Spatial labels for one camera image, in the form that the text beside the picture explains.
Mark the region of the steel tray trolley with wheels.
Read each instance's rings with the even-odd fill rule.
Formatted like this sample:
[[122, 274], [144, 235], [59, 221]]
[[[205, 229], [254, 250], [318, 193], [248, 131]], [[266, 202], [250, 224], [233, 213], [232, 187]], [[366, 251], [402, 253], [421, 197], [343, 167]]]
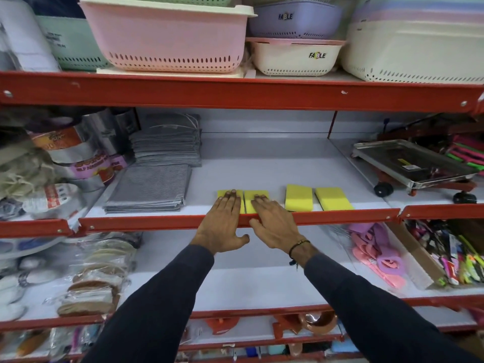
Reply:
[[410, 141], [355, 143], [351, 156], [371, 166], [378, 179], [373, 191], [380, 198], [392, 195], [400, 186], [409, 196], [428, 188], [456, 190], [454, 204], [477, 203], [471, 193], [477, 186], [473, 181], [477, 169]]

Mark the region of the orange plastic holder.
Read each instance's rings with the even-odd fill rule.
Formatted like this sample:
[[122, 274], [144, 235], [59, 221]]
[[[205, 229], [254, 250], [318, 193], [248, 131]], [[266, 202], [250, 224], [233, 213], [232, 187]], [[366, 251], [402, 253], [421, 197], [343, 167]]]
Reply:
[[213, 336], [220, 336], [226, 334], [239, 323], [239, 317], [229, 318], [208, 318], [205, 323], [211, 329]]

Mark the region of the pile of pink green brushes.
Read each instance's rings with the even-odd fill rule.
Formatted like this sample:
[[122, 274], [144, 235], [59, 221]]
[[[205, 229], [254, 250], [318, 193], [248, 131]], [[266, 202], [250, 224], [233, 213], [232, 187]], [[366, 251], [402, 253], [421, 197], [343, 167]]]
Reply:
[[451, 138], [444, 155], [462, 164], [472, 167], [484, 176], [484, 136], [455, 134]]

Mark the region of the large cream perforated basket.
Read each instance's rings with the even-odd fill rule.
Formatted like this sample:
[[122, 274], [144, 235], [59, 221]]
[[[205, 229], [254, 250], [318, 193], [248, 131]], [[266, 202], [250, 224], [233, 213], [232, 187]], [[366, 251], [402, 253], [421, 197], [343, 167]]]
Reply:
[[484, 85], [484, 23], [351, 23], [341, 65], [365, 81]]

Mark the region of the flat stack of grey cloths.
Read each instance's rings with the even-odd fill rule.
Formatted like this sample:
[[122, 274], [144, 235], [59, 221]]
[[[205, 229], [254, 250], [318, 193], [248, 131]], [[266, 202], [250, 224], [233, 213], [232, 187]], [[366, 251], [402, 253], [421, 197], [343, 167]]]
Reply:
[[136, 164], [120, 175], [102, 208], [111, 214], [180, 211], [185, 206], [191, 173], [188, 164]]

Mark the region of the pile of packed brown scrubbers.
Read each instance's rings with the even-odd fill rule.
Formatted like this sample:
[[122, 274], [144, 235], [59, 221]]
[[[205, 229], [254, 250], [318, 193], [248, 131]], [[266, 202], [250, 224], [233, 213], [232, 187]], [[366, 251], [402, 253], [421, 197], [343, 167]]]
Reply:
[[68, 266], [69, 287], [50, 299], [59, 317], [108, 315], [116, 310], [136, 270], [139, 233], [102, 232], [73, 239], [76, 254]]

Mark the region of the pile of white packed items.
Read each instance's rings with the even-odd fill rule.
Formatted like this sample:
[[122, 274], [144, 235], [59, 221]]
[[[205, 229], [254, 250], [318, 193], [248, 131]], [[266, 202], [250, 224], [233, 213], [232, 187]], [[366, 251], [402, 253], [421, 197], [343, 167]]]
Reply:
[[59, 276], [59, 271], [48, 267], [40, 256], [26, 256], [17, 264], [12, 274], [0, 274], [0, 323], [19, 320], [28, 311], [22, 302], [27, 288], [49, 283]]

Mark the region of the pile of foil rolls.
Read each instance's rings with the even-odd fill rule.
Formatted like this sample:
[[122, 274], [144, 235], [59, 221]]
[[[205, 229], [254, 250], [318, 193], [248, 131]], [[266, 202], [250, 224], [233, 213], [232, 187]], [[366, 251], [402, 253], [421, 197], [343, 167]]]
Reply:
[[139, 130], [134, 108], [59, 107], [34, 114], [25, 130], [57, 175], [86, 193], [108, 186], [135, 161], [129, 138]]

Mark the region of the person's left forearm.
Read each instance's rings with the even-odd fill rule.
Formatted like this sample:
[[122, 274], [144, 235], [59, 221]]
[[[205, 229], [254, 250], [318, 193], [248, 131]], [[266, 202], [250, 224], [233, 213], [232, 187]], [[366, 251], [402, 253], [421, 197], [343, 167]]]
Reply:
[[118, 308], [81, 363], [174, 363], [213, 246], [189, 244]]

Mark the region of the person's right hand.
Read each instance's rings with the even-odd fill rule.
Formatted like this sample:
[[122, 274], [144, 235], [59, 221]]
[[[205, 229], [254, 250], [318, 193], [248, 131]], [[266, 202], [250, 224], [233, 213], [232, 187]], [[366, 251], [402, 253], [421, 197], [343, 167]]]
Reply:
[[317, 253], [317, 249], [299, 232], [293, 215], [265, 196], [256, 195], [252, 205], [265, 228], [264, 238], [259, 239], [269, 248], [286, 253], [292, 264], [304, 267], [307, 260]]

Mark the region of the bag of pink plastic hooks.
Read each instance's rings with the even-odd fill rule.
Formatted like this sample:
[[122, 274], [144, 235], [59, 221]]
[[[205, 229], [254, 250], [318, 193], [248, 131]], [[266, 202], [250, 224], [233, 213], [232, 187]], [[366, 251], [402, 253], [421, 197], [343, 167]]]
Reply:
[[404, 261], [391, 245], [383, 223], [353, 223], [348, 226], [348, 233], [354, 244], [352, 253], [358, 261], [390, 287], [401, 289], [406, 285]]

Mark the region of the yellow sponge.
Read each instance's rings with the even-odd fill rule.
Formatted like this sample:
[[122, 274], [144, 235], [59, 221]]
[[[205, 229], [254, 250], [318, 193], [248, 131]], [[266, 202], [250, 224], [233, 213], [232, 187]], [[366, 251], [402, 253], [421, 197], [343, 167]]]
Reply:
[[290, 212], [313, 211], [313, 189], [307, 186], [288, 184], [284, 207]]
[[345, 193], [338, 187], [319, 187], [315, 189], [323, 211], [353, 210], [354, 207], [347, 199]]
[[255, 199], [255, 196], [265, 196], [269, 198], [269, 192], [267, 190], [245, 190], [244, 191], [244, 199], [245, 199], [245, 211], [247, 214], [256, 214], [257, 211], [252, 205], [252, 201]]
[[[232, 190], [218, 190], [217, 191], [217, 197], [223, 197], [227, 192], [232, 192]], [[246, 213], [246, 208], [245, 208], [245, 198], [244, 198], [244, 192], [243, 190], [236, 190], [237, 196], [240, 198], [240, 214], [245, 214]]]

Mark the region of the brown tape roll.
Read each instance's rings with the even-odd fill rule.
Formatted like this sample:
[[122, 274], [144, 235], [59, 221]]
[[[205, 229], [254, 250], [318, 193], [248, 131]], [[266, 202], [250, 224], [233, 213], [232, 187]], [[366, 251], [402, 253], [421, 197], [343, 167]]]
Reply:
[[338, 320], [334, 311], [301, 313], [298, 318], [302, 328], [318, 336], [330, 333], [336, 327]]

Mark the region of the pink perforated plastic basket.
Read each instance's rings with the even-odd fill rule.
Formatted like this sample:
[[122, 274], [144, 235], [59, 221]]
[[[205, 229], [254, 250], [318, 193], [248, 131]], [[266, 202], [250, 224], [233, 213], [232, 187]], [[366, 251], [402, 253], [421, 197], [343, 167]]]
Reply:
[[243, 60], [251, 6], [80, 0], [103, 56], [135, 72], [229, 73]]

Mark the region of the tall stack of grey cloths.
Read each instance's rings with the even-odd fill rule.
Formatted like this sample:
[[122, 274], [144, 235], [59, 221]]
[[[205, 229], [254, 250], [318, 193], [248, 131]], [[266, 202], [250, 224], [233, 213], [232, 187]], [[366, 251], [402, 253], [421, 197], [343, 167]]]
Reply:
[[201, 117], [197, 114], [149, 115], [129, 140], [143, 166], [186, 164], [201, 167]]

